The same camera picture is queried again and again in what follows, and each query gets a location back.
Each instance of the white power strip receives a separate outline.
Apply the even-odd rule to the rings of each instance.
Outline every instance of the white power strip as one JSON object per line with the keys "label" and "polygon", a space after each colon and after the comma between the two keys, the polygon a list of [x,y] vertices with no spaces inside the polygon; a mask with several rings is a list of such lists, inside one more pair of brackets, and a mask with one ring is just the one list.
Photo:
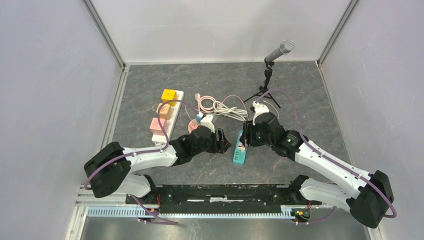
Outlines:
{"label": "white power strip", "polygon": [[[184,92],[183,91],[177,91],[177,90],[175,92],[176,92],[176,99],[183,100]],[[175,106],[171,106],[172,116],[167,121],[168,129],[166,131],[166,134],[168,135],[169,139],[171,139],[172,132],[173,132],[174,126],[175,126],[175,122],[177,121],[178,113],[180,112],[181,104],[182,103],[178,101],[178,102],[175,103]],[[165,136],[156,135],[156,134],[153,134],[153,136],[151,137],[151,141],[155,145],[162,145],[162,144],[167,143],[167,139],[165,138]]]}

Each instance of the blue power strip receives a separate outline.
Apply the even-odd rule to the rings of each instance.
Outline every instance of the blue power strip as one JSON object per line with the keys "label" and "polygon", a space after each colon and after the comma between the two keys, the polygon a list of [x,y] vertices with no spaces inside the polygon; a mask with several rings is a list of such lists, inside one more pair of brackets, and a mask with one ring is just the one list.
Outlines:
{"label": "blue power strip", "polygon": [[238,132],[237,141],[235,142],[235,151],[234,156],[232,157],[232,162],[237,165],[243,165],[246,159],[247,147],[242,147],[242,142],[240,142],[240,137],[242,136],[243,131]]}

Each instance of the pink connector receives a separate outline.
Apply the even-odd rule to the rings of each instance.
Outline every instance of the pink connector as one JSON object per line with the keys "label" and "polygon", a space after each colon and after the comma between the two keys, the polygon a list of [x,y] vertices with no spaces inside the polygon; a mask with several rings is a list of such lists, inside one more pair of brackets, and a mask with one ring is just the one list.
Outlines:
{"label": "pink connector", "polygon": [[[165,119],[161,118],[161,119],[160,119],[160,123],[162,124],[163,128],[165,129],[165,131],[168,131],[168,123],[167,123],[167,121],[166,121]],[[151,131],[153,134],[155,134],[155,135],[164,136],[164,133],[162,132],[161,127],[159,126],[158,118],[157,118],[157,117],[154,117],[154,118],[151,120],[151,123],[150,123],[150,131]]]}

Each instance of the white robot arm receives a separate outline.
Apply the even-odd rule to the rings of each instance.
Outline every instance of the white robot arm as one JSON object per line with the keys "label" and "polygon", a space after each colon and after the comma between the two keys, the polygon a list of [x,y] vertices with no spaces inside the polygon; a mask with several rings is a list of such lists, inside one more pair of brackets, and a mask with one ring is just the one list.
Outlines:
{"label": "white robot arm", "polygon": [[279,156],[314,169],[335,184],[319,182],[301,175],[301,182],[295,185],[298,186],[297,190],[303,198],[344,209],[367,227],[378,226],[389,206],[363,179],[375,185],[390,202],[393,202],[393,192],[386,174],[378,170],[371,174],[354,167],[321,149],[307,137],[301,136],[298,131],[286,130],[263,104],[253,102],[253,109],[255,111],[253,121],[244,123],[240,138],[246,147],[269,146]]}
{"label": "white robot arm", "polygon": [[215,130],[213,117],[204,116],[198,128],[171,140],[166,148],[122,148],[118,142],[109,143],[84,165],[94,196],[103,198],[117,192],[142,198],[156,187],[148,175],[135,174],[137,171],[185,164],[203,152],[225,153],[231,144],[221,128]]}

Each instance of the microphone stand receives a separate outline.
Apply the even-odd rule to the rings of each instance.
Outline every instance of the microphone stand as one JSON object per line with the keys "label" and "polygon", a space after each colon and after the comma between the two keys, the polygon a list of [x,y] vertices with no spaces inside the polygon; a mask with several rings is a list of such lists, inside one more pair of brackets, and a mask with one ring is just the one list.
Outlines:
{"label": "microphone stand", "polygon": [[[271,62],[267,62],[266,60],[265,60],[265,66],[266,66],[266,70],[265,70],[265,85],[264,86],[260,86],[259,87],[259,91],[257,92],[257,93],[255,93],[255,94],[253,94],[251,97],[249,97],[248,99],[246,99],[246,100],[244,100],[243,102],[245,103],[245,102],[247,102],[247,101],[249,101],[250,99],[252,99],[253,97],[260,97],[260,96],[262,96],[265,92],[267,92],[268,91],[268,84],[270,83],[270,80],[271,80],[271,76],[273,75],[273,69],[272,69],[272,67],[274,66],[274,62],[273,61],[271,61]],[[278,102],[274,99],[274,97],[271,95],[271,93],[268,93],[266,96],[264,96],[264,98],[267,98],[267,99],[271,99],[271,100],[273,100],[274,101],[274,103],[279,107],[279,108],[281,108],[281,106],[278,104]]]}

